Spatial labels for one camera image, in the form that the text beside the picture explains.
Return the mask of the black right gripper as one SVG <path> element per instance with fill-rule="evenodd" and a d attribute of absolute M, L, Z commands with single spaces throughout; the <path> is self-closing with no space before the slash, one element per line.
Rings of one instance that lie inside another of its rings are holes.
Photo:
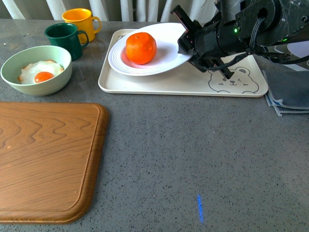
<path fill-rule="evenodd" d="M 192 21 L 180 5 L 176 5 L 171 14 L 185 27 L 178 39 L 179 53 L 192 52 L 189 62 L 201 72 L 219 71 L 226 79 L 234 72 L 229 67 L 246 58 L 246 47 L 239 41 L 240 27 L 232 20 L 222 20 L 205 24 Z"/>

